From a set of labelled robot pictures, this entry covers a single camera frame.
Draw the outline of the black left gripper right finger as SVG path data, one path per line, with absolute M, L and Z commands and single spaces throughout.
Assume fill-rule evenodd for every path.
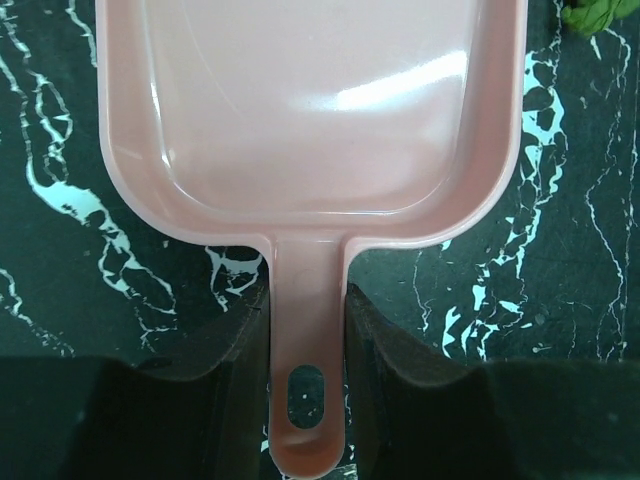
M 389 321 L 355 285 L 346 370 L 362 479 L 635 479 L 635 361 L 465 366 Z

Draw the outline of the pink plastic dustpan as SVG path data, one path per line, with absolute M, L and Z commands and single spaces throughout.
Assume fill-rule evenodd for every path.
M 345 446 L 350 263 L 446 242 L 508 186 L 524 1 L 99 1 L 100 147 L 165 235 L 246 245 L 270 284 L 270 455 Z

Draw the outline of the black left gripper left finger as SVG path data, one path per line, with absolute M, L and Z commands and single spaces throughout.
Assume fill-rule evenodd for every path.
M 269 289 L 138 366 L 1 361 L 5 479 L 255 479 L 266 416 Z

